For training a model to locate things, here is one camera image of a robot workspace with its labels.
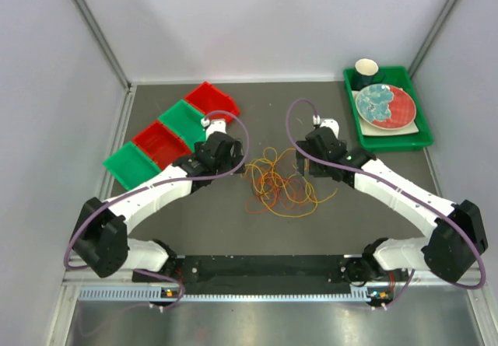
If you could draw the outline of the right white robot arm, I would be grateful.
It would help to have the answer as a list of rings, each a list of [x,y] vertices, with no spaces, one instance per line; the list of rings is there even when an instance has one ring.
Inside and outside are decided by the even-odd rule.
[[[460,204],[436,196],[389,169],[372,152],[348,149],[338,138],[334,120],[314,118],[314,128],[303,140],[292,140],[298,170],[310,165],[312,176],[330,177],[367,194],[415,226],[419,238],[380,238],[363,251],[363,271],[375,281],[391,271],[429,271],[438,278],[460,285],[462,276],[477,266],[486,281],[482,254],[488,242],[479,207],[469,200]]]

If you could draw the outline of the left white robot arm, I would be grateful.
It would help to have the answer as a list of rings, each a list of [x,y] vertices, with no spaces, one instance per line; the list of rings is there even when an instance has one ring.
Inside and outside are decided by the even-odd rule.
[[[244,169],[241,140],[226,133],[223,119],[210,121],[205,140],[193,153],[175,159],[162,172],[120,196],[101,201],[93,197],[80,212],[69,246],[98,277],[121,269],[150,271],[160,281],[176,273],[177,255],[164,242],[130,238],[149,216],[188,197],[215,179]]]

